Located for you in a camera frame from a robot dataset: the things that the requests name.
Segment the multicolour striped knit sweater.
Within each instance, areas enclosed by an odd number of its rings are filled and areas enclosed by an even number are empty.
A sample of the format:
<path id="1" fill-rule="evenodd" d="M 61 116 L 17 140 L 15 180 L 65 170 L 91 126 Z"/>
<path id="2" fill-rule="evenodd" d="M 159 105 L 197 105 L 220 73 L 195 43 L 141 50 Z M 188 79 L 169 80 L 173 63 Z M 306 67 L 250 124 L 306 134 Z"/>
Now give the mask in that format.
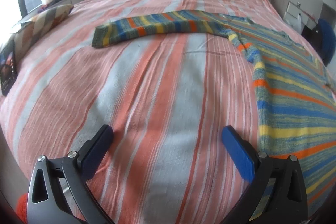
<path id="1" fill-rule="evenodd" d="M 118 70 L 116 134 L 93 190 L 118 223 L 218 223 L 243 181 L 221 143 L 231 125 L 257 149 L 296 155 L 309 215 L 335 183 L 335 83 L 286 33 L 203 11 L 98 26 L 92 46 L 144 46 Z"/>

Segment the dark book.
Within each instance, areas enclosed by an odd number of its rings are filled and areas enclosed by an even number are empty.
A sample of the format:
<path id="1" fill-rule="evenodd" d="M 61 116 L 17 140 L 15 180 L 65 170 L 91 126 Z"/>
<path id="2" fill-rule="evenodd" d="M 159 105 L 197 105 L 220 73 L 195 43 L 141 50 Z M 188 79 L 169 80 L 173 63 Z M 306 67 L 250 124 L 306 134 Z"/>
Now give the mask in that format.
<path id="1" fill-rule="evenodd" d="M 7 96 L 17 79 L 15 42 L 10 40 L 1 51 L 1 92 Z"/>

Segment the pink striped bed cover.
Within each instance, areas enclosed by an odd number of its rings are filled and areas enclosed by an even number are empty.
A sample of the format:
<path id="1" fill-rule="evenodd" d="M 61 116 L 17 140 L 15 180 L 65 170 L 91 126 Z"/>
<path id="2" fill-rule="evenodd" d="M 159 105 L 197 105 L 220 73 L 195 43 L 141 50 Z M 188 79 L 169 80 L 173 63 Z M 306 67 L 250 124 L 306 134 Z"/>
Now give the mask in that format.
<path id="1" fill-rule="evenodd" d="M 39 155 L 62 157 L 108 124 L 114 141 L 89 187 L 114 221 L 219 223 L 226 216 L 247 183 L 221 131 L 230 124 L 262 149 L 257 68 L 210 34 L 91 46 L 99 25 L 177 10 L 247 17 L 316 55 L 268 0 L 82 1 L 26 53 L 1 98 L 1 128 L 26 176 Z"/>

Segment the chevron patterned cushion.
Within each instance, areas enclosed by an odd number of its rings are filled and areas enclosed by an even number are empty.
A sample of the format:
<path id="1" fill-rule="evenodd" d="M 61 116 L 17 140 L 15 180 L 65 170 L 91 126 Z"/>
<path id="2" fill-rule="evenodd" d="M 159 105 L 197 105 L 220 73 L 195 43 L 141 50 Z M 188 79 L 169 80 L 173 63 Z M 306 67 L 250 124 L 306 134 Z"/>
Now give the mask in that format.
<path id="1" fill-rule="evenodd" d="M 16 61 L 20 61 L 39 39 L 67 19 L 73 8 L 74 5 L 56 6 L 24 22 L 24 26 L 10 38 L 15 44 Z"/>

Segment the blue garment on chair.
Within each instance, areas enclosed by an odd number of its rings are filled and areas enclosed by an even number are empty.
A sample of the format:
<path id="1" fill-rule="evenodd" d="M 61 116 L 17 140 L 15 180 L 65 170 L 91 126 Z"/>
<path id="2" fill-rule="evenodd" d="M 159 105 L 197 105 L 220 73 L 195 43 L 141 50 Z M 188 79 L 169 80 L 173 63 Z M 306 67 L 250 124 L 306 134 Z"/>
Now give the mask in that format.
<path id="1" fill-rule="evenodd" d="M 317 29 L 321 38 L 318 54 L 327 67 L 335 54 L 335 33 L 332 26 L 322 18 L 318 20 Z"/>

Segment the white plastic bag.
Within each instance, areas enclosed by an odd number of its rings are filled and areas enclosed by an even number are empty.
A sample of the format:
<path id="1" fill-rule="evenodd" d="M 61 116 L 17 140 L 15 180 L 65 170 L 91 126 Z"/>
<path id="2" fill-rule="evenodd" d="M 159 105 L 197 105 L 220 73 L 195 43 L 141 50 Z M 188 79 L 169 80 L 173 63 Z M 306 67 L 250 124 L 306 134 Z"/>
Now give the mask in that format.
<path id="1" fill-rule="evenodd" d="M 301 14 L 299 14 L 296 18 L 290 13 L 286 12 L 284 14 L 284 22 L 293 28 L 298 34 L 302 32 L 302 19 Z"/>

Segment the white desk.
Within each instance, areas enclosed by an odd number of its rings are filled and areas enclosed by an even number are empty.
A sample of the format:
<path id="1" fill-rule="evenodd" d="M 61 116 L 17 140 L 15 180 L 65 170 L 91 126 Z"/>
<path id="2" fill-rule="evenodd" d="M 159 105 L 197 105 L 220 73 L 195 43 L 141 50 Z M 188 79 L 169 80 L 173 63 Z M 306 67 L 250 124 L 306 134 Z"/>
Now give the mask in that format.
<path id="1" fill-rule="evenodd" d="M 307 27 L 308 29 L 312 30 L 317 25 L 317 22 L 315 19 L 313 19 L 311 16 L 308 15 L 305 11 L 303 11 L 300 7 L 298 7 L 296 4 L 291 2 L 290 0 L 272 0 L 271 1 L 273 7 L 278 12 L 282 20 L 284 19 L 284 14 L 286 12 L 293 15 L 295 18 L 301 14 L 302 19 L 302 31 L 304 27 Z"/>

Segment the white window bench cabinet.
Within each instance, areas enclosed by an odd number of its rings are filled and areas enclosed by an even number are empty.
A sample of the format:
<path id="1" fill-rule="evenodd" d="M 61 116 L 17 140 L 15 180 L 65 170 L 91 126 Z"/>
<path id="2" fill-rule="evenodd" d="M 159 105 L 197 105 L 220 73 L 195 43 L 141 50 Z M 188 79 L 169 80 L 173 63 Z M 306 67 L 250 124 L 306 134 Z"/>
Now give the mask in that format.
<path id="1" fill-rule="evenodd" d="M 41 13 L 42 11 L 54 8 L 56 6 L 68 5 L 68 4 L 72 5 L 73 4 L 72 0 L 53 0 L 46 5 L 40 5 L 36 8 L 34 8 L 25 17 L 23 17 L 18 23 L 23 24 L 24 22 L 28 22 L 33 16 Z"/>

